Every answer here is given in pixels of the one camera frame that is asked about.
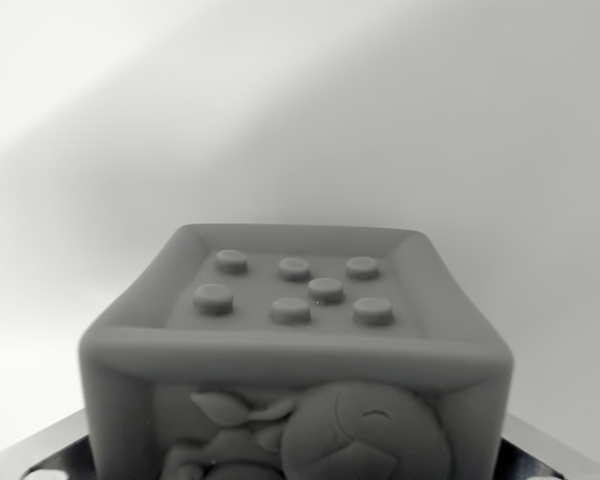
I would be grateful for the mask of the black-padded silver gripper left finger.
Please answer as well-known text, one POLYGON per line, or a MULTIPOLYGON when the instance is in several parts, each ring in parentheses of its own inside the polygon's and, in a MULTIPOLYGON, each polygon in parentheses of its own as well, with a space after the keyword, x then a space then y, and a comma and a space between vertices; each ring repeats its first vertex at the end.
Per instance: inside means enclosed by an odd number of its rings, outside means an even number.
POLYGON ((0 479, 23 479, 35 470, 59 470, 70 479, 95 479, 84 410, 0 452, 0 479))

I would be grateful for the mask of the black-padded silver gripper right finger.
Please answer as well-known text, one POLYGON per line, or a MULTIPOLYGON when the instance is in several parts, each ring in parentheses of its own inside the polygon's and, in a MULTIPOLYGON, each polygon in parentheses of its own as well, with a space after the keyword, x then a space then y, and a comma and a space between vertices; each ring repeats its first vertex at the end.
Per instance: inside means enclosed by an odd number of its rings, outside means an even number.
POLYGON ((600 463, 506 414, 495 479, 600 479, 600 463))

